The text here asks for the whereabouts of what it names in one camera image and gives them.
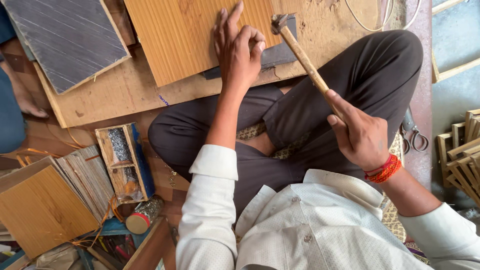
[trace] metal hammer head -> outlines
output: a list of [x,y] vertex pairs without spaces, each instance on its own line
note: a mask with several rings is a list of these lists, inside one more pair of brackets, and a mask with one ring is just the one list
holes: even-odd
[[273,14],[272,16],[272,33],[280,34],[282,27],[287,25],[288,14]]

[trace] hammer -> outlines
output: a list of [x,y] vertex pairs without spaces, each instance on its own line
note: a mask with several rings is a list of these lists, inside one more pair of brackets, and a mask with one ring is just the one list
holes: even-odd
[[340,113],[337,108],[330,102],[329,98],[325,95],[328,91],[328,86],[325,81],[322,79],[320,74],[318,74],[317,69],[312,64],[310,59],[308,58],[307,54],[302,50],[300,44],[296,41],[295,37],[293,36],[292,32],[287,26],[287,18],[288,14],[274,14],[272,16],[272,32],[275,35],[280,34],[283,40],[287,43],[287,45],[292,50],[293,54],[297,57],[298,61],[302,65],[302,67],[307,72],[308,76],[312,79],[315,86],[320,90],[323,94],[325,100],[327,101],[328,105],[332,109],[333,113],[338,116],[344,123],[343,115]]

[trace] dark brown trousers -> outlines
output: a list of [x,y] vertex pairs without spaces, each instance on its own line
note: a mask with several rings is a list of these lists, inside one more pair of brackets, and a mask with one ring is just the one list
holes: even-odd
[[[391,145],[417,84],[423,52],[419,39],[403,30],[366,36],[322,66],[327,85],[371,116],[388,121]],[[148,138],[157,154],[188,181],[188,173],[205,142],[218,96],[172,106],[152,122]],[[240,106],[237,130],[265,122],[277,149],[311,131],[304,146],[285,160],[236,143],[239,180],[233,200],[237,217],[265,184],[277,192],[301,183],[308,169],[322,169],[364,179],[363,171],[338,149],[326,118],[332,111],[306,77],[288,93],[274,85],[252,87]]]

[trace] man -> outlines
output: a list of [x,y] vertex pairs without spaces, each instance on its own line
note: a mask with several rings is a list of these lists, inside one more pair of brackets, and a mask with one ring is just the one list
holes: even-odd
[[[388,153],[419,76],[419,40],[406,31],[373,34],[319,69],[337,91],[327,95],[342,121],[309,78],[285,95],[274,86],[247,91],[264,38],[249,26],[238,31],[242,8],[230,16],[222,9],[214,27],[220,95],[169,108],[149,130],[161,158],[191,181],[177,268],[429,269],[382,224],[384,190],[435,269],[479,269],[475,226]],[[237,130],[261,120],[265,133],[235,141]],[[288,159],[268,157],[308,131]],[[365,172],[378,184],[360,180]]]
[[[3,5],[0,4],[0,43],[16,36]],[[32,95],[0,52],[0,154],[16,150],[25,139],[22,112],[46,118]]]

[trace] orange thread bracelet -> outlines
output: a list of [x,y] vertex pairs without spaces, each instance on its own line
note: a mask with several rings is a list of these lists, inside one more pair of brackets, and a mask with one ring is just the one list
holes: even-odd
[[[365,173],[365,179],[368,179],[374,183],[380,184],[385,181],[387,181],[394,173],[396,173],[400,168],[402,167],[402,162],[398,160],[396,155],[390,154],[388,160],[385,162],[385,164],[375,170],[372,171],[363,171]],[[380,172],[378,172],[375,175],[369,176],[368,173],[377,171],[379,169],[382,169]]]

